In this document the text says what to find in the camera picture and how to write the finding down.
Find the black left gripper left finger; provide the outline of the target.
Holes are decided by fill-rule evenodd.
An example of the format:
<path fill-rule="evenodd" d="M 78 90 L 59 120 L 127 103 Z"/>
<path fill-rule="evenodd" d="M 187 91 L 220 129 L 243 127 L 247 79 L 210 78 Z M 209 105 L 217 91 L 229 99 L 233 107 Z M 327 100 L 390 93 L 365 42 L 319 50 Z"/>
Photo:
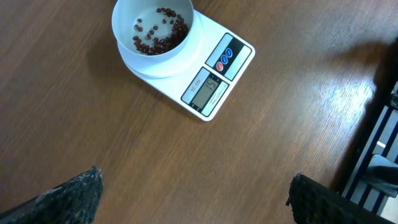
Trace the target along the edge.
<path fill-rule="evenodd" d="M 90 170 L 1 213 L 1 223 L 93 223 L 103 193 L 101 169 Z"/>

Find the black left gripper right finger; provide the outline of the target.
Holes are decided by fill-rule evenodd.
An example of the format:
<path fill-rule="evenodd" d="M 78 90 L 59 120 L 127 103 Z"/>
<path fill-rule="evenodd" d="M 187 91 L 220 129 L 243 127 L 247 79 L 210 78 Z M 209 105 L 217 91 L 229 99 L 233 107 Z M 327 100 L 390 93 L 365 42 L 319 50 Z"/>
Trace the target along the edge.
<path fill-rule="evenodd" d="M 393 224 L 301 173 L 290 183 L 286 206 L 297 224 Z"/>

